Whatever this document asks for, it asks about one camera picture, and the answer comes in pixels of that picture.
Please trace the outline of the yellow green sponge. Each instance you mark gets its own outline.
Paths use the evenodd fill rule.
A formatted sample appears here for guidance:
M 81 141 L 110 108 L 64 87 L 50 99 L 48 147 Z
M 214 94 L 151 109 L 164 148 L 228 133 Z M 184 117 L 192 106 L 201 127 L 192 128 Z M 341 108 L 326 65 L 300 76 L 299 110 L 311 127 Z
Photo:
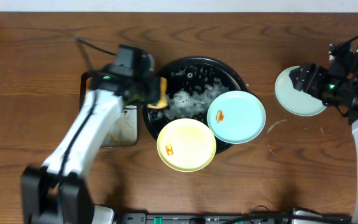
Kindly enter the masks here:
M 166 92 L 167 92 L 167 79 L 160 77 L 160 83 L 159 83 L 159 92 L 158 92 L 158 100 L 152 103 L 149 103 L 147 105 L 148 108 L 152 108 L 152 109 L 162 109 L 168 106 L 167 103 L 167 97 L 166 97 Z

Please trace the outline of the light blue plate top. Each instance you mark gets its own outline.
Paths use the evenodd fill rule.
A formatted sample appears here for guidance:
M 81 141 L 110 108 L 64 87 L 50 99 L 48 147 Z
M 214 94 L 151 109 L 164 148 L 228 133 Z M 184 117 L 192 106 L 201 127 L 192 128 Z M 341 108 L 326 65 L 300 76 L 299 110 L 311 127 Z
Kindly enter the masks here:
M 295 90 L 289 74 L 298 68 L 293 66 L 282 71 L 275 81 L 275 96 L 278 102 L 289 112 L 298 116 L 315 116 L 323 112 L 326 107 L 321 100 Z

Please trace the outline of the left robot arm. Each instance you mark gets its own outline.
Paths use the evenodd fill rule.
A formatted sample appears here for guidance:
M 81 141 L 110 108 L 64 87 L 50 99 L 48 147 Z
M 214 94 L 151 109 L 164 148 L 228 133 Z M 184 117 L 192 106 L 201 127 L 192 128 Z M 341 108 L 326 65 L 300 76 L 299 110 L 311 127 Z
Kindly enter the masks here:
M 151 69 L 122 74 L 88 71 L 90 89 L 69 131 L 41 167 L 21 175 L 24 223 L 113 223 L 115 212 L 96 205 L 87 188 L 93 161 L 125 105 L 166 106 L 167 80 Z

